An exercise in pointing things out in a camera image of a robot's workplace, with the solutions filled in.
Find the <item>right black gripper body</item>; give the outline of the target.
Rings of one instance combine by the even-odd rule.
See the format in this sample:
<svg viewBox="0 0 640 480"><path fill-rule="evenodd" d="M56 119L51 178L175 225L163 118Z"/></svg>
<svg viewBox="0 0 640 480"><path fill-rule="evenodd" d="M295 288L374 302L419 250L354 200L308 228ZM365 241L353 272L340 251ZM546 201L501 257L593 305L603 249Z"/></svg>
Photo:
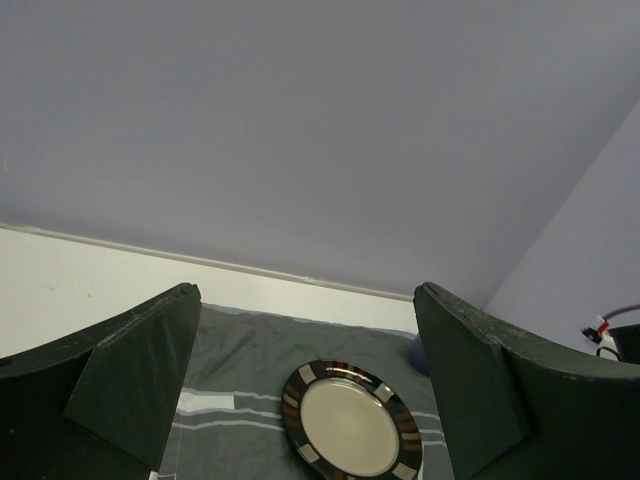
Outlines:
<svg viewBox="0 0 640 480"><path fill-rule="evenodd" d="M640 364L640 325L628 325L609 330L614 340L620 360L625 363Z"/></svg>

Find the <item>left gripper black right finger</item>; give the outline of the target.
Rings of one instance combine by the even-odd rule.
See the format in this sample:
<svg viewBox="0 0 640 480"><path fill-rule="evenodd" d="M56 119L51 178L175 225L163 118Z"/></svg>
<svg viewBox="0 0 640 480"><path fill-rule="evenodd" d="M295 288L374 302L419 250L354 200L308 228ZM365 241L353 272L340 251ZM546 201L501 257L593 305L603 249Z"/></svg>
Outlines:
<svg viewBox="0 0 640 480"><path fill-rule="evenodd" d="M455 478L638 478L638 365L547 340L435 283L413 303Z"/></svg>

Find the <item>purple white cup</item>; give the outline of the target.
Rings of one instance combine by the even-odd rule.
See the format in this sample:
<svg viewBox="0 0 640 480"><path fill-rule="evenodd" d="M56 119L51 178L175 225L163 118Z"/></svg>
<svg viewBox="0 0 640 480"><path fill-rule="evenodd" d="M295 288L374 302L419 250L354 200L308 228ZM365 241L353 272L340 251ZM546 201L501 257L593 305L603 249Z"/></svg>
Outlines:
<svg viewBox="0 0 640 480"><path fill-rule="evenodd" d="M408 354L408 360L410 365L414 370L418 373L428 376L429 375L429 364L425 355L424 346L420 335L417 334L412 343Z"/></svg>

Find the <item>grey striped cloth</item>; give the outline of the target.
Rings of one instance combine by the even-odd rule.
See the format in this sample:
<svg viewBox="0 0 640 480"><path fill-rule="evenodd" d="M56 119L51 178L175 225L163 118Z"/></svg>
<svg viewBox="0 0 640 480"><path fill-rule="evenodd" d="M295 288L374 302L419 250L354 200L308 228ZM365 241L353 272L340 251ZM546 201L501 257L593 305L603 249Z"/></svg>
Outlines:
<svg viewBox="0 0 640 480"><path fill-rule="evenodd" d="M409 333L206 307L159 471L161 479L314 479L282 429L281 390L311 360L359 366L396 389L418 425L421 479L453 470Z"/></svg>

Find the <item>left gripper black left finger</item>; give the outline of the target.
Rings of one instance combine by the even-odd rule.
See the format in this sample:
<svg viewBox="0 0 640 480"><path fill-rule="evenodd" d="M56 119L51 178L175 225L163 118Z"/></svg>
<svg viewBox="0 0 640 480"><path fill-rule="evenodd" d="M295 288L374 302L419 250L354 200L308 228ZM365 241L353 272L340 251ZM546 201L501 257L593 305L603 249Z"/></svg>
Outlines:
<svg viewBox="0 0 640 480"><path fill-rule="evenodd" d="M1 360L4 479L147 479L159 470L201 314L179 284Z"/></svg>

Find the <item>dark rimmed dinner plate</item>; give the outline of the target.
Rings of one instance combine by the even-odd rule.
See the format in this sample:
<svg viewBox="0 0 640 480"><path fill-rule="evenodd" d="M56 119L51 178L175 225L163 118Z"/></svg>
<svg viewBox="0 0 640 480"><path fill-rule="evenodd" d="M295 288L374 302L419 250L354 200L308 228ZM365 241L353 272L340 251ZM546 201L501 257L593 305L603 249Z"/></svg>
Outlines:
<svg viewBox="0 0 640 480"><path fill-rule="evenodd" d="M422 438L387 383L358 366L307 362L288 376L280 414L290 446L324 479L416 479Z"/></svg>

